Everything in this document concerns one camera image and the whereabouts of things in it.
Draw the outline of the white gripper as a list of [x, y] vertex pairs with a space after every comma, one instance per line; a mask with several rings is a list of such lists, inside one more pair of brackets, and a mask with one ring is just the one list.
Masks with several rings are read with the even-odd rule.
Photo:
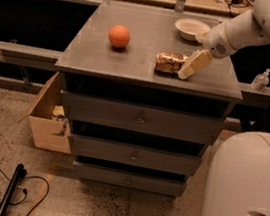
[[212, 63], [213, 57], [221, 59], [233, 55], [236, 49], [231, 44], [225, 23], [215, 26], [208, 32], [195, 35], [196, 41], [203, 45], [203, 50], [195, 51], [182, 65], [177, 74], [181, 80], [189, 78]]

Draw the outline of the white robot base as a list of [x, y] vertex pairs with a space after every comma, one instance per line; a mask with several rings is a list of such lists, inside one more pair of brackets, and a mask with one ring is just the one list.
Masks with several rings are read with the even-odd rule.
[[270, 133], [236, 134], [219, 146], [201, 216], [270, 216]]

